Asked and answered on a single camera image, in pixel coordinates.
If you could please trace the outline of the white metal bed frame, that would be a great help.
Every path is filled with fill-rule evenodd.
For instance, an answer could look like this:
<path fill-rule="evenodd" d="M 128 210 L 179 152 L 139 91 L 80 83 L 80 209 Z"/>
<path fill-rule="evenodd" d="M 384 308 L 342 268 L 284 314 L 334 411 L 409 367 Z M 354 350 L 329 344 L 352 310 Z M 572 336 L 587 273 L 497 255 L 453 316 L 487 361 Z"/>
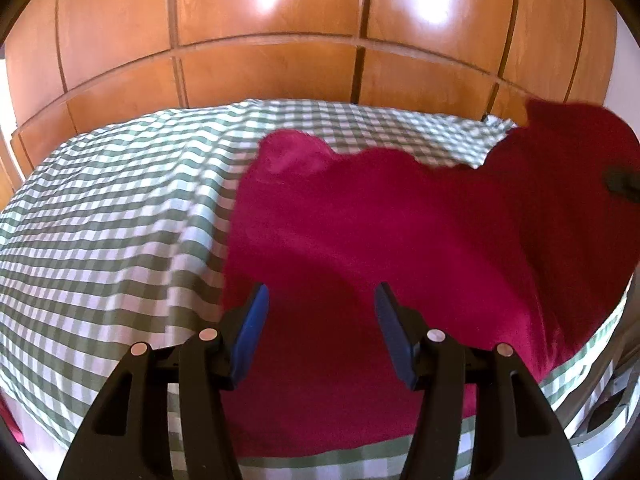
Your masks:
<path fill-rule="evenodd" d="M 639 348 L 612 338 L 556 411 L 585 479 L 605 472 L 639 417 Z"/>

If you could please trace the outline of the crimson red sweater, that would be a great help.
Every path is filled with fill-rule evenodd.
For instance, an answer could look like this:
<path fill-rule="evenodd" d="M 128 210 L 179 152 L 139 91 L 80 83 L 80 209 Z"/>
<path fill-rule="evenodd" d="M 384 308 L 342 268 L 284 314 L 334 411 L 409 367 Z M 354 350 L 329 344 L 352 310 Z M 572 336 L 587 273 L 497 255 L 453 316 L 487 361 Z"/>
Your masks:
<path fill-rule="evenodd" d="M 391 148 L 260 141 L 231 216 L 222 303 L 269 290 L 247 378 L 224 395 L 241 457 L 299 457 L 408 436 L 420 396 L 396 376 L 375 287 L 462 344 L 512 344 L 536 379 L 620 303 L 639 261 L 639 207 L 605 173 L 639 167 L 613 113 L 533 101 L 477 168 Z"/>

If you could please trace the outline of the green white checkered bedsheet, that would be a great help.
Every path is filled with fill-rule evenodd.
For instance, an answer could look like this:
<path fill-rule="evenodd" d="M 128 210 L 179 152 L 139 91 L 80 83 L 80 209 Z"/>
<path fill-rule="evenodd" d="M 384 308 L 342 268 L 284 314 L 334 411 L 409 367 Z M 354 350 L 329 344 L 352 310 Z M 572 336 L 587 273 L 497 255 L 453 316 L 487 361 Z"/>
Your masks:
<path fill-rule="evenodd" d="M 352 104 L 246 100 L 161 110 L 64 142 L 1 215 L 1 392 L 55 478 L 128 344 L 183 341 L 216 308 L 236 182 L 274 130 L 342 153 L 398 148 L 480 166 L 513 127 Z"/>

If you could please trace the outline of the red cloth at bedside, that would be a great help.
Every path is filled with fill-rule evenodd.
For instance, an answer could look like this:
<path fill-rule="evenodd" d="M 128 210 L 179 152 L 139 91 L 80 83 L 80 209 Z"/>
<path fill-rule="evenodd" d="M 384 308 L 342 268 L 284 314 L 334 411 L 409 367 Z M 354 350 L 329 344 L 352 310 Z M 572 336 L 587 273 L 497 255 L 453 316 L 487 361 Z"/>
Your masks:
<path fill-rule="evenodd" d="M 25 444 L 24 434 L 22 430 L 17 425 L 13 415 L 11 414 L 8 406 L 6 405 L 6 401 L 3 398 L 0 398 L 0 416 L 2 420 L 6 423 L 6 426 L 9 428 L 9 432 L 12 434 L 17 443 L 20 445 Z"/>

